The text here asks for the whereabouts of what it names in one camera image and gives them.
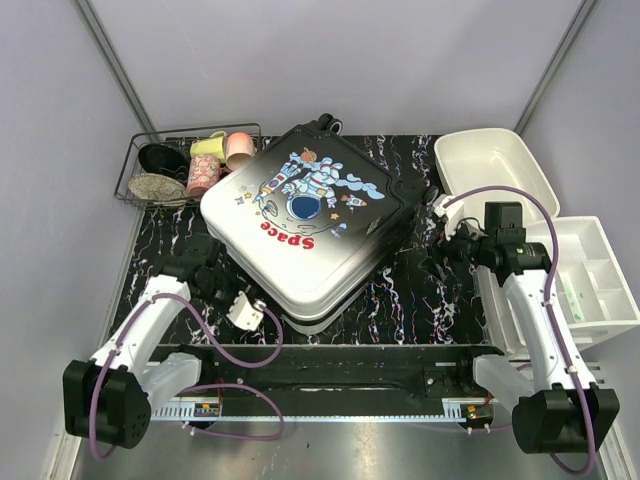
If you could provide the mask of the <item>space astronaut kids suitcase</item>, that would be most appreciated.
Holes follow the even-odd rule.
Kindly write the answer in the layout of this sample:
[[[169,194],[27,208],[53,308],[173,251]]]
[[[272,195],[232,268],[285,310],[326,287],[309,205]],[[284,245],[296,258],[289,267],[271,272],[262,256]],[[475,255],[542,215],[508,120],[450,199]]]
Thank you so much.
[[[412,233],[428,187],[399,178],[325,113],[272,141],[211,188],[211,236],[297,332],[326,329]]]

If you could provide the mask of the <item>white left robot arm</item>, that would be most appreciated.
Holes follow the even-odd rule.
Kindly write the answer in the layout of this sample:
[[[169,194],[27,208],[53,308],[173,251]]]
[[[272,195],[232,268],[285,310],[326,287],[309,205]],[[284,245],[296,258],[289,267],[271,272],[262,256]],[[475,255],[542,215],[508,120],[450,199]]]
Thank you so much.
[[[228,309],[238,286],[226,273],[223,243],[197,234],[152,270],[126,319],[90,359],[71,361],[63,372],[63,411],[68,434],[93,443],[134,448],[152,414],[181,391],[196,396],[215,386],[214,355],[180,345],[155,367],[147,364],[165,332],[194,299]]]

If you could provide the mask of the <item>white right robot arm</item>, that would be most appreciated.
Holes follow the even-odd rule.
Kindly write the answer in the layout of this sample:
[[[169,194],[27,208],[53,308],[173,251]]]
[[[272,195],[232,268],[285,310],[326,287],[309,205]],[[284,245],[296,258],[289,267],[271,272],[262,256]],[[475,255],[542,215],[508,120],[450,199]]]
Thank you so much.
[[[614,390],[597,385],[553,303],[553,256],[527,241],[518,202],[486,203],[484,229],[477,238],[456,234],[452,250],[496,277],[520,323],[531,373],[501,355],[482,355],[454,371],[455,387],[470,397],[491,393],[510,412],[516,442],[527,454],[594,454],[620,403]]]

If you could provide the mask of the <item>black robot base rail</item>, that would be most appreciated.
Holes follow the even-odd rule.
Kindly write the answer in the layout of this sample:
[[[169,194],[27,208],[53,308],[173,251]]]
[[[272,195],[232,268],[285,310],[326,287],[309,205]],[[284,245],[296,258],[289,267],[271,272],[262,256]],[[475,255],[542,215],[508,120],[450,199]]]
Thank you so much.
[[[247,369],[202,347],[215,382],[243,381],[286,416],[424,415],[444,398],[481,398],[472,361],[488,345],[286,345],[265,367]]]

